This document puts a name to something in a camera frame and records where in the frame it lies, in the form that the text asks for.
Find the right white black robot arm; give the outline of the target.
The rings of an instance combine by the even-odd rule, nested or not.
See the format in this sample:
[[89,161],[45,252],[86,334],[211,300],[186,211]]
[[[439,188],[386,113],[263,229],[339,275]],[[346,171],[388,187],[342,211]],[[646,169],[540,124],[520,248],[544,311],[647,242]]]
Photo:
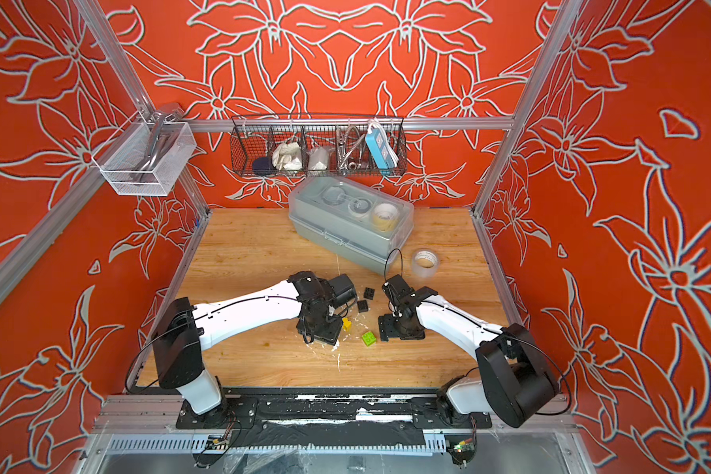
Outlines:
[[420,340],[432,331],[473,357],[471,373],[440,389],[440,408],[454,415],[492,414],[519,428],[560,393],[551,361],[525,327],[486,322],[432,288],[415,290],[403,276],[383,285],[390,312],[379,318],[380,339]]

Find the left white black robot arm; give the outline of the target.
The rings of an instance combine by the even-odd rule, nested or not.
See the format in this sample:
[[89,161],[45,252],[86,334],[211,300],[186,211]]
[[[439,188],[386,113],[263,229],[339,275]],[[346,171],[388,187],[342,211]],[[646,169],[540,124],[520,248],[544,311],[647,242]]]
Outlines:
[[346,275],[331,280],[298,272],[264,290],[213,303],[173,300],[152,333],[157,384],[177,391],[201,416],[223,404],[222,387],[203,362],[203,352],[235,336],[293,320],[306,345],[338,343],[345,312],[356,301]]

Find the lime lego brick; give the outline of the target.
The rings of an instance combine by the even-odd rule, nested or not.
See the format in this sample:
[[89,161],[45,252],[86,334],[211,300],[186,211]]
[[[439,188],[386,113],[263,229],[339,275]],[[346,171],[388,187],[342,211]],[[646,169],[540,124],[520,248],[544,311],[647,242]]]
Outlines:
[[361,341],[363,341],[365,347],[371,347],[376,343],[377,337],[371,331],[367,331],[361,335]]

